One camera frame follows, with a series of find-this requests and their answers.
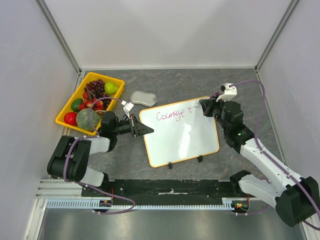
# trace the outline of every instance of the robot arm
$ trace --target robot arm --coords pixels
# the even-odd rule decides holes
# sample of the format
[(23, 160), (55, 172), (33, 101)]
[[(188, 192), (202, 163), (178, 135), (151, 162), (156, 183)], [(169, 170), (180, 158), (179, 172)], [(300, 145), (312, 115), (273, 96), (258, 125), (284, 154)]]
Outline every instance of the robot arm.
[(237, 95), (235, 86), (226, 83), (221, 90), (223, 94), (216, 93), (209, 99), (199, 100), (203, 115), (214, 117), (223, 130), (226, 143), (257, 166), (270, 181), (260, 180), (243, 170), (230, 177), (234, 187), (275, 208), (279, 217), (291, 227), (311, 217), (316, 211), (292, 177), (300, 182), (319, 206), (318, 183), (310, 176), (302, 178), (277, 159), (259, 139), (255, 139), (254, 133), (243, 124), (244, 113), (240, 104), (230, 101)]
[[(127, 119), (119, 120), (113, 111), (107, 111), (102, 116), (98, 132), (99, 136), (89, 136), (76, 143), (68, 161), (66, 178), (108, 190), (108, 175), (88, 167), (89, 155), (112, 151), (117, 143), (117, 135), (130, 133), (133, 137), (138, 137), (153, 133), (154, 130), (139, 122), (133, 114)], [(66, 156), (76, 139), (72, 136), (61, 137), (47, 165), (49, 175), (63, 178)]]

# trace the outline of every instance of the whiteboard orange frame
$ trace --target whiteboard orange frame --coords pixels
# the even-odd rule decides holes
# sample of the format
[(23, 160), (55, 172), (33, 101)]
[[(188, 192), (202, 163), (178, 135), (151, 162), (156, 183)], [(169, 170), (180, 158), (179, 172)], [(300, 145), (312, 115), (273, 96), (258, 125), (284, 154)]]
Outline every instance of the whiteboard orange frame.
[[(189, 102), (189, 101), (192, 101), (192, 100), (203, 99), (203, 98), (209, 98), (209, 97), (208, 97), (208, 96), (202, 96), (202, 97), (197, 97), (197, 98), (188, 99), (188, 100), (184, 100), (184, 101), (178, 101), (178, 102), (174, 102), (174, 103), (169, 103), (169, 104), (166, 104), (166, 105), (155, 106), (155, 107), (143, 109), (143, 110), (141, 110), (140, 113), (139, 113), (139, 119), (140, 119), (140, 121), (141, 121), (141, 113), (142, 113), (142, 112), (149, 111), (149, 110), (151, 110), (151, 109), (163, 108), (163, 107), (166, 107), (166, 106), (175, 105), (175, 104), (181, 104), (181, 103)], [(206, 155), (209, 155), (209, 154), (215, 154), (215, 153), (217, 153), (217, 152), (219, 151), (219, 149), (220, 149), (219, 138), (218, 138), (218, 131), (217, 131), (217, 124), (216, 124), (216, 120), (215, 120), (214, 117), (213, 117), (213, 124), (214, 124), (214, 128), (215, 128), (215, 135), (216, 135), (216, 140), (217, 140), (217, 144), (218, 144), (218, 149), (217, 149), (216, 151), (203, 154), (202, 156), (206, 156)], [(148, 161), (149, 161), (150, 166), (153, 167), (153, 168), (159, 168), (159, 167), (162, 167), (162, 166), (169, 165), (169, 163), (165, 163), (165, 164), (161, 164), (161, 165), (157, 165), (157, 166), (152, 165), (152, 163), (150, 162), (150, 155), (149, 155), (149, 150), (148, 150), (148, 145), (147, 145), (147, 141), (146, 141), (146, 136), (145, 136), (145, 135), (143, 135), (143, 139), (144, 139), (144, 144), (145, 144), (146, 153), (147, 153), (147, 155), (148, 155)], [(180, 160), (177, 160), (177, 161), (172, 161), (171, 163), (174, 164), (174, 163), (182, 162), (182, 161), (189, 160), (189, 159), (195, 159), (195, 158), (197, 158), (197, 157), (199, 157), (199, 156), (192, 156), (192, 157), (180, 159)]]

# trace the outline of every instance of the whiteboard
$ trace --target whiteboard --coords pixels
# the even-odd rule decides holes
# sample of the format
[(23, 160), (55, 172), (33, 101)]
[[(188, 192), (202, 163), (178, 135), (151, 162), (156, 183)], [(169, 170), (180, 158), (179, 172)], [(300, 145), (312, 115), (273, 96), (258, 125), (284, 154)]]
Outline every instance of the whiteboard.
[(216, 122), (206, 117), (199, 99), (171, 103), (142, 110), (140, 121), (153, 133), (144, 135), (144, 142), (152, 167), (157, 168), (198, 156), (214, 154), (219, 150)]

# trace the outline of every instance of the green pear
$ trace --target green pear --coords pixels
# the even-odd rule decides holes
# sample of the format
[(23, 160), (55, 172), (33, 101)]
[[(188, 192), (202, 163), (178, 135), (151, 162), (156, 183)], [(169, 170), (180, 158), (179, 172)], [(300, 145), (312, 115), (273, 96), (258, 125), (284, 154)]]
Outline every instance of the green pear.
[(109, 95), (115, 94), (118, 91), (118, 89), (119, 87), (115, 85), (112, 81), (108, 81), (104, 85), (104, 91), (106, 92), (106, 94), (109, 94)]

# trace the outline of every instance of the white wall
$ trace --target white wall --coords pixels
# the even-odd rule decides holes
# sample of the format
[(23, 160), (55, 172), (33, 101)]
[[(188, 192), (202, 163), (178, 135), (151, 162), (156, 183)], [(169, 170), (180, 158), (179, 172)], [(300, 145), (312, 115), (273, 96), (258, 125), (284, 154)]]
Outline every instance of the white wall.
[(0, 235), (20, 240), (61, 135), (76, 72), (34, 0), (0, 7)]
[(260, 75), (288, 164), (320, 183), (319, 12), (300, 1)]
[(46, 0), (82, 68), (255, 66), (290, 0)]

